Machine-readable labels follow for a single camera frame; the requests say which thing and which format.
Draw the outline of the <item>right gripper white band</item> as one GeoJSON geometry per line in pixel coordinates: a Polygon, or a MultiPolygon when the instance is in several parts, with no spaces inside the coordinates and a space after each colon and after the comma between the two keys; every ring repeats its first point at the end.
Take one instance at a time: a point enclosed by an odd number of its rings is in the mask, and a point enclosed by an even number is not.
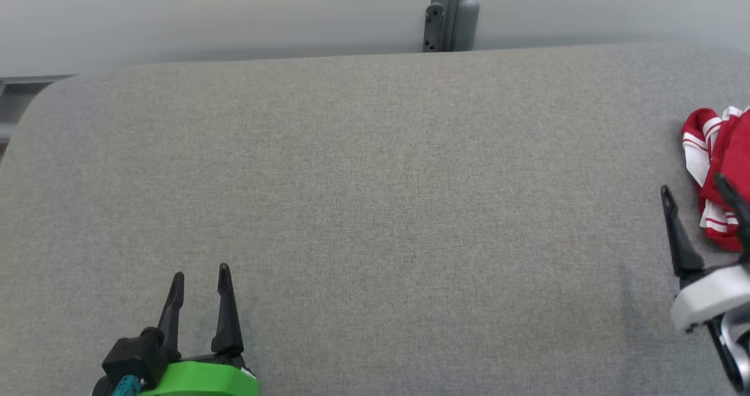
{"type": "MultiPolygon", "coordinates": [[[[750,263],[750,203],[723,174],[718,173],[714,178],[721,198],[738,220],[741,245],[738,263],[750,263]]],[[[662,185],[660,197],[673,273],[678,279],[699,279],[705,270],[704,260],[690,241],[668,185],[662,185]]],[[[750,322],[750,264],[720,268],[684,287],[677,293],[670,313],[678,332],[723,315],[729,315],[732,322],[750,322]]]]}

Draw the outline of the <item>red shorts white side stripe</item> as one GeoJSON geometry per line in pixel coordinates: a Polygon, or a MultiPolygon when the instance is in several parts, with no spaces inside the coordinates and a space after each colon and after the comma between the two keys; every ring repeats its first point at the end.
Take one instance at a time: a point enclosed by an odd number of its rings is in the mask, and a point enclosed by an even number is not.
{"type": "Polygon", "coordinates": [[[715,176],[721,175],[750,202],[750,106],[729,106],[721,115],[701,108],[688,116],[682,128],[686,169],[696,182],[701,201],[723,202],[715,176]]]}

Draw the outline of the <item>grey metal wheeled frame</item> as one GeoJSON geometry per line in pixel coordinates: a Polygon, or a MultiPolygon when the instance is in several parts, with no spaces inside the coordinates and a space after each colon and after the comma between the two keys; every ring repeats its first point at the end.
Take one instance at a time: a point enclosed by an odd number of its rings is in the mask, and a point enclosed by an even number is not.
{"type": "Polygon", "coordinates": [[[13,130],[30,102],[54,82],[70,74],[52,76],[0,77],[0,161],[10,143],[13,130]]]}

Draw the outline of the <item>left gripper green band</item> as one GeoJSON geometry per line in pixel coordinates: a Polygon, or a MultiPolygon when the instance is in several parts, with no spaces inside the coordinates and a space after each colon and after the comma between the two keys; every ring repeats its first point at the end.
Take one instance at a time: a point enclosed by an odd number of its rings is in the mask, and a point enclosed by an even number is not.
{"type": "MultiPolygon", "coordinates": [[[[94,385],[91,396],[259,396],[259,383],[241,355],[244,340],[230,266],[221,263],[217,291],[220,305],[217,327],[211,342],[213,356],[199,356],[170,364],[155,388],[145,388],[127,379],[118,390],[107,377],[94,385]]],[[[185,276],[178,271],[172,277],[158,329],[164,336],[162,346],[167,357],[180,357],[179,314],[184,303],[185,276]]]]}

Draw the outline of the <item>grey metal wall post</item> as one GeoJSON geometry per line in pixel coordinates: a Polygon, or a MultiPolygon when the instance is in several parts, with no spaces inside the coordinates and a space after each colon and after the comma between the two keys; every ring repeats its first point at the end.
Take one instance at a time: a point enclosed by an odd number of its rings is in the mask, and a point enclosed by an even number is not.
{"type": "Polygon", "coordinates": [[[431,0],[424,10],[421,51],[472,51],[479,10],[479,0],[431,0]]]}

